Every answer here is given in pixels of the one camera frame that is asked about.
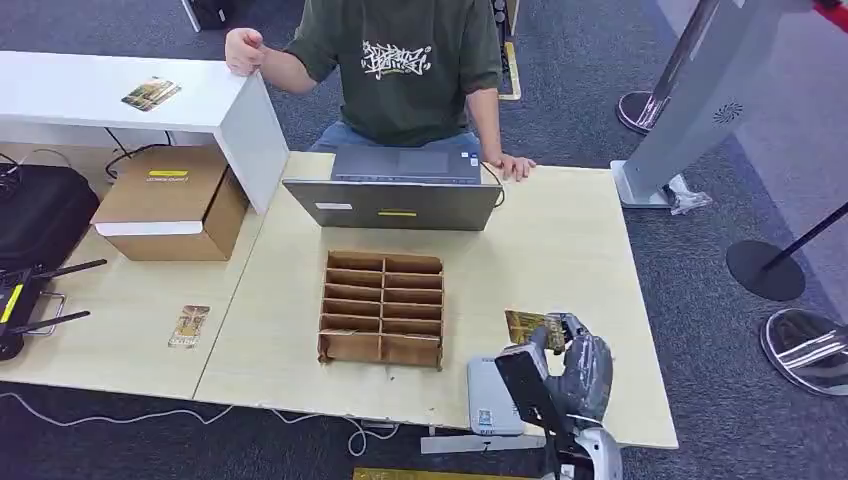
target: white shelf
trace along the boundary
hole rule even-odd
[[[245,84],[224,62],[0,51],[0,120],[213,132]],[[121,98],[152,76],[182,90],[142,112]]]

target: stanchion base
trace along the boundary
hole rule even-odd
[[[615,109],[618,120],[630,130],[647,135],[654,126],[640,124],[639,117],[642,116],[649,98],[651,98],[651,92],[643,91],[630,92],[622,96]]]
[[[621,206],[624,208],[671,208],[668,203],[668,197],[660,190],[647,196],[640,196],[634,193],[630,188],[630,182],[627,180],[627,174],[624,173],[624,162],[626,160],[613,160],[610,162],[610,171],[612,178],[615,180],[615,188],[618,190],[618,198],[621,200]],[[682,175],[675,175],[668,182],[672,190],[682,192],[689,190],[686,180]]]
[[[756,240],[743,240],[727,249],[727,268],[733,278],[746,290],[762,298],[785,302],[804,293],[807,280],[801,266],[787,258],[768,271],[763,266],[781,250]]]
[[[834,321],[799,309],[781,310],[771,316],[760,330],[760,345],[769,362],[787,380],[817,395],[848,395],[848,355],[845,350],[803,367],[790,368],[781,360],[800,345],[818,342],[837,331]]]

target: black cable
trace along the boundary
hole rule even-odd
[[[127,151],[127,149],[124,147],[124,144],[123,144],[123,143],[121,143],[121,141],[120,141],[120,140],[118,140],[118,137],[116,137],[116,136],[115,136],[115,134],[114,134],[114,133],[112,133],[112,130],[110,130],[110,129],[109,129],[109,127],[103,127],[103,128],[105,128],[105,129],[106,129],[106,133],[108,133],[108,134],[109,134],[109,136],[110,136],[110,137],[112,137],[112,140],[114,140],[114,141],[115,141],[115,143],[117,143],[117,144],[118,144],[118,147],[121,149],[121,151],[122,151],[122,152],[124,152],[124,155],[129,156],[129,154],[130,154],[130,153],[129,153],[129,152]]]
[[[171,140],[171,133],[166,130],[165,136],[168,137],[168,143],[167,144],[165,144],[165,143],[151,143],[150,145],[145,145],[143,147],[140,147],[140,148],[137,148],[135,150],[128,152],[128,151],[126,151],[126,149],[124,149],[123,145],[121,145],[121,142],[118,142],[118,139],[115,138],[114,135],[112,135],[112,138],[115,138],[115,141],[118,143],[118,145],[121,146],[121,150],[123,150],[124,153],[123,153],[123,155],[116,157],[111,162],[106,164],[106,167],[104,167],[104,169],[106,170],[106,175],[109,175],[109,177],[111,177],[112,179],[117,180],[118,179],[118,173],[115,172],[114,170],[112,170],[112,167],[114,167],[115,164],[117,164],[121,160],[123,160],[125,158],[132,158],[133,155],[135,155],[137,153],[141,153],[141,152],[148,150],[150,148],[153,148],[153,147],[172,147],[172,146],[174,146],[173,141]]]
[[[562,470],[559,466],[559,458],[557,458],[556,453],[556,441],[554,440],[551,432],[545,428],[545,459],[547,461],[547,470],[553,468],[554,480],[560,480],[560,471]]]
[[[0,170],[0,200],[8,200],[15,195],[23,183],[23,172],[20,162],[14,158],[3,153],[0,153],[0,157],[12,163],[11,168]]]
[[[492,177],[495,179],[495,181],[498,182],[498,186],[501,187],[501,195],[500,195],[500,197],[498,197],[498,201],[495,202],[495,208],[498,208],[501,205],[503,205],[503,202],[506,201],[506,191],[504,191],[504,189],[503,189],[503,183],[501,183],[500,177],[498,177],[497,174],[495,172],[493,172],[492,169],[489,168],[489,166],[486,165],[485,162],[483,162],[483,168],[485,168],[486,171],[489,172],[489,174],[492,175]]]

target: light wood tabletop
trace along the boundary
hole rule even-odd
[[[332,158],[293,152],[284,178],[327,179]],[[442,259],[442,371],[318,362],[322,273],[334,249]],[[194,398],[468,428],[466,366],[509,343],[504,309],[576,314],[609,343],[614,357],[607,429],[623,445],[677,447],[618,195],[606,170],[536,168],[526,182],[506,185],[506,201],[483,232],[322,229],[281,187]],[[549,357],[552,370],[561,371],[556,362],[561,357]]]
[[[2,145],[23,158],[36,145]],[[108,191],[103,164],[111,149],[49,146],[68,157],[92,188]],[[28,163],[63,165],[42,153]],[[57,278],[52,290],[68,296],[65,313],[91,316],[56,327],[49,337],[26,337],[18,357],[0,362],[0,380],[191,399],[247,263],[262,217],[248,212],[229,262],[133,262],[93,229],[67,265],[105,258],[105,266]],[[43,309],[52,318],[56,303]],[[185,305],[210,307],[194,348],[168,340]]]

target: gold card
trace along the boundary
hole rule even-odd
[[[180,86],[164,78],[151,77],[150,80],[135,88],[121,101],[142,112],[149,112],[180,91]]]
[[[177,328],[168,340],[169,347],[194,348],[200,339],[200,327],[209,316],[209,307],[186,305],[177,321]]]
[[[474,475],[468,473],[424,472],[420,470],[395,470],[389,468],[353,469],[353,480],[532,480],[524,477],[500,475]]]
[[[565,350],[565,334],[562,331],[562,323],[559,317],[543,315],[541,313],[516,312],[506,310],[506,325],[509,329],[509,339],[512,343],[522,344],[530,341],[530,336],[536,327],[545,325],[550,330],[548,344],[545,348],[554,352]]]

